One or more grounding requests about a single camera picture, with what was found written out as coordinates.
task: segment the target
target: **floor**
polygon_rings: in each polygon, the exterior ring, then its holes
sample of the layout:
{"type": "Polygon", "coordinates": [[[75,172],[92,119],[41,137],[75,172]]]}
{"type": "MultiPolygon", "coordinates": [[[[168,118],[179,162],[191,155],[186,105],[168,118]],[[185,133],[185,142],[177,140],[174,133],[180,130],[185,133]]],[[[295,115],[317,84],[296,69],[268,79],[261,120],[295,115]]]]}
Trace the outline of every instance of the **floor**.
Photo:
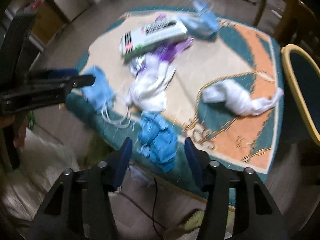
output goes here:
{"type": "MultiPolygon", "coordinates": [[[[67,26],[39,57],[35,68],[73,67],[89,45],[130,8],[143,5],[185,5],[188,0],[102,0],[90,7],[73,23],[67,26]]],[[[257,6],[244,0],[214,0],[214,10],[237,21],[250,24],[258,10],[257,6]]],[[[266,9],[258,28],[271,34],[277,19],[266,9]]],[[[83,163],[93,132],[64,108],[51,106],[35,111],[39,127],[36,132],[50,140],[59,140],[71,147],[83,163]]],[[[320,189],[313,186],[318,167],[302,167],[301,158],[313,145],[296,143],[282,139],[270,171],[266,185],[284,215],[289,233],[292,235],[305,223],[319,202],[320,189]]],[[[141,185],[126,174],[123,192],[130,195],[149,214],[155,196],[154,185],[141,185]]],[[[123,196],[111,199],[117,227],[123,239],[156,239],[151,220],[123,196]]],[[[167,228],[178,224],[194,209],[204,209],[205,205],[172,190],[161,187],[155,217],[167,228]]]]}

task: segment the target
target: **metal bolt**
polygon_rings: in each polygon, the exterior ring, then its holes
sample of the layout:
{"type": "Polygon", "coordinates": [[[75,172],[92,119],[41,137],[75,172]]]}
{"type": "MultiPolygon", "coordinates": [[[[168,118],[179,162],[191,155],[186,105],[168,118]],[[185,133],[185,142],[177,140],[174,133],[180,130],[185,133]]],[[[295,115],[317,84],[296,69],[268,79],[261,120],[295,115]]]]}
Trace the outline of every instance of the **metal bolt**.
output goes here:
{"type": "Polygon", "coordinates": [[[255,173],[254,169],[253,169],[253,168],[250,168],[250,167],[246,167],[244,170],[245,170],[247,173],[249,173],[249,174],[255,173]]]}
{"type": "Polygon", "coordinates": [[[66,169],[63,171],[63,174],[64,174],[64,175],[70,175],[72,172],[73,172],[73,170],[72,170],[71,168],[66,168],[66,169]]]}
{"type": "Polygon", "coordinates": [[[107,166],[107,163],[105,161],[101,161],[98,163],[99,168],[104,168],[105,166],[107,166]]]}
{"type": "Polygon", "coordinates": [[[218,161],[211,161],[210,162],[210,165],[212,166],[212,167],[218,167],[219,165],[220,165],[220,163],[218,162],[218,161]]]}

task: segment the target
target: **white elastic strap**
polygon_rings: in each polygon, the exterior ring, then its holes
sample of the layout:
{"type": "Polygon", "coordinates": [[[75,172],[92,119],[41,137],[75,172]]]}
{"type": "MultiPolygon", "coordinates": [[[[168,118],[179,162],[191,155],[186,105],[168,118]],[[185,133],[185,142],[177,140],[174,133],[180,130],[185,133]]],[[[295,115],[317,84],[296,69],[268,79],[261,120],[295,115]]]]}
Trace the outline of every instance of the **white elastic strap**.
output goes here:
{"type": "Polygon", "coordinates": [[[125,116],[123,116],[122,118],[117,119],[117,120],[111,120],[110,117],[109,117],[109,114],[108,114],[107,104],[105,102],[103,104],[102,109],[101,109],[101,116],[102,116],[103,120],[105,120],[107,123],[110,123],[110,124],[114,125],[115,127],[121,128],[121,129],[127,128],[130,125],[130,122],[131,122],[131,114],[130,114],[128,106],[127,106],[127,113],[126,113],[125,116]],[[127,123],[125,123],[125,124],[122,124],[122,122],[124,120],[126,120],[127,118],[129,118],[129,121],[127,123]]]}

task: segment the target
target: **person's hand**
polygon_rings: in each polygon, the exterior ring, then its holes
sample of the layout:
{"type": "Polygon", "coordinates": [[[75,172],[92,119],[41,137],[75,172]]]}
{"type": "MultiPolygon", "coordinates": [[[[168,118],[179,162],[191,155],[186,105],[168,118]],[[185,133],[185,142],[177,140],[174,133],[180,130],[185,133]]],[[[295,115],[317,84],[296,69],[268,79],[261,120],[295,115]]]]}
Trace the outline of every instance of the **person's hand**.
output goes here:
{"type": "MultiPolygon", "coordinates": [[[[0,128],[7,127],[11,125],[14,121],[14,116],[0,116],[0,128]]],[[[21,125],[19,129],[19,136],[13,140],[13,145],[17,148],[19,147],[21,151],[23,151],[24,147],[24,140],[26,138],[26,128],[28,126],[28,120],[25,119],[23,124],[21,125]]]]}

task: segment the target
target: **blue face mask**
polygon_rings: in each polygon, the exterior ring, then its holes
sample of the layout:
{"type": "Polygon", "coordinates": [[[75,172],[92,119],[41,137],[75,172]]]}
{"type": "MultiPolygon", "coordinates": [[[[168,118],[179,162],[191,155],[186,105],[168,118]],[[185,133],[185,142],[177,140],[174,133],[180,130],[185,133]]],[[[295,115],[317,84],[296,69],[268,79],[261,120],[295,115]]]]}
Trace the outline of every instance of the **blue face mask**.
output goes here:
{"type": "Polygon", "coordinates": [[[198,12],[198,17],[179,14],[180,21],[188,29],[189,34],[194,37],[205,40],[215,38],[219,31],[219,23],[215,14],[204,1],[194,0],[192,4],[198,12]]]}
{"type": "Polygon", "coordinates": [[[113,107],[113,98],[115,96],[112,88],[109,86],[106,75],[98,66],[93,66],[83,72],[83,74],[94,75],[94,84],[90,87],[81,88],[84,97],[93,106],[96,112],[101,112],[104,104],[107,109],[113,107]]]}

